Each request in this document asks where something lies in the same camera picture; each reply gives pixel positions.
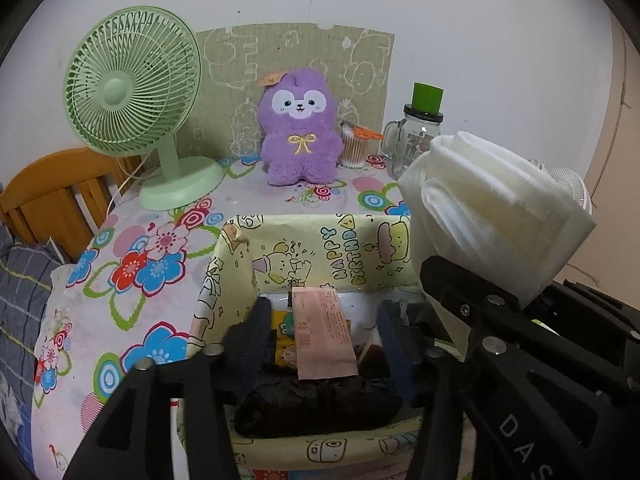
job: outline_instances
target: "green fan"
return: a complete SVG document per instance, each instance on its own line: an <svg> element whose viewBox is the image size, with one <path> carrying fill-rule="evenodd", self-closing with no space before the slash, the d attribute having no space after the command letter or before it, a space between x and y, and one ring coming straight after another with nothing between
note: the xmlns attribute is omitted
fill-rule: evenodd
<svg viewBox="0 0 640 480"><path fill-rule="evenodd" d="M104 18L73 54L65 108L76 135L111 156L158 150L160 168L140 189L142 207L167 210L215 189L224 170L205 156L178 158L174 135L200 85L200 55L189 27L157 7Z"/></svg>

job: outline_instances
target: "yellow stripe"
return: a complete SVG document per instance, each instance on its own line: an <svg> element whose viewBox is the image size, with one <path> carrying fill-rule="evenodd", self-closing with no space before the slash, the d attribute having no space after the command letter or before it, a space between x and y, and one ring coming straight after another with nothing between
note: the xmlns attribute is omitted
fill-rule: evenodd
<svg viewBox="0 0 640 480"><path fill-rule="evenodd" d="M11 334L9 334L4 328L2 328L0 326L0 332L2 332L5 336L7 336L11 341L13 341L14 343L16 343L18 346L21 346L22 348L24 348L27 352L29 352L31 355L33 355L35 357L35 355L33 354L33 350L31 350L30 348L28 348L27 346L24 345L24 343L18 339L16 339L14 336L12 336Z"/></svg>
<svg viewBox="0 0 640 480"><path fill-rule="evenodd" d="M49 292L51 291L51 287L49 285L47 285L46 283L39 282L33 276L27 276L25 274L20 274L19 272L15 272L14 270L11 270L11 269L5 267L4 263L2 263L2 260L0 260L0 267L2 267L6 272L8 272L12 276L15 276L16 278L23 278L25 280L29 280L30 282L33 282L36 285L40 285L42 288L46 288Z"/></svg>

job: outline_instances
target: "yellow bow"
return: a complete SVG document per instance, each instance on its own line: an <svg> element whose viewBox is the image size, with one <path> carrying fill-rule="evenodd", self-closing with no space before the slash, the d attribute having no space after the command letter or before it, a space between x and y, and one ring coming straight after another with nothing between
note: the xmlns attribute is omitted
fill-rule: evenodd
<svg viewBox="0 0 640 480"><path fill-rule="evenodd" d="M294 155L302 153L302 150L305 150L307 153L311 153L311 150L309 149L309 147L306 144L308 142L316 142L316 134L308 134L308 135L305 135L305 136L290 135L289 136L289 142L291 144L297 144L298 145L298 149L296 150Z"/></svg>

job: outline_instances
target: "jar handle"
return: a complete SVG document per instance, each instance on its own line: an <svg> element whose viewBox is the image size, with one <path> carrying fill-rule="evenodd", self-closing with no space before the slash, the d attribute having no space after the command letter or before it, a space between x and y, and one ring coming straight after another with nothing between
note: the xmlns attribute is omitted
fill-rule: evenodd
<svg viewBox="0 0 640 480"><path fill-rule="evenodd" d="M400 136L400 123L404 121L389 121L385 129L382 131L382 135L385 137L380 143L380 152L386 158L391 158L396 152L396 144L398 143L398 137Z"/></svg>

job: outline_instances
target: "white lettering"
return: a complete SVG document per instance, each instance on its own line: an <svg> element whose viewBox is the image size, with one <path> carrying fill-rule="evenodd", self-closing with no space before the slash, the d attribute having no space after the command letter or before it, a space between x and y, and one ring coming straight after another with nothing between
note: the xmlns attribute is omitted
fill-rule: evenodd
<svg viewBox="0 0 640 480"><path fill-rule="evenodd" d="M540 469L538 469L538 473L540 475L540 478L536 478L536 474L531 473L531 480L546 480L545 473L551 476L554 472L551 470L551 468L548 465L544 464L540 466Z"/></svg>
<svg viewBox="0 0 640 480"><path fill-rule="evenodd" d="M507 430L506 428L509 423L512 424L512 427L510 430ZM509 438L510 436L513 436L513 434L516 432L517 429L518 429L518 421L513 416L513 413L510 413L509 416L500 425L500 431L505 437Z"/></svg>
<svg viewBox="0 0 640 480"><path fill-rule="evenodd" d="M520 453L522 455L523 464L527 461L527 458L529 458L529 455L531 454L531 451L533 451L533 447L535 445L536 443L532 442L531 444L527 444L526 446L520 446L514 449L516 453Z"/></svg>

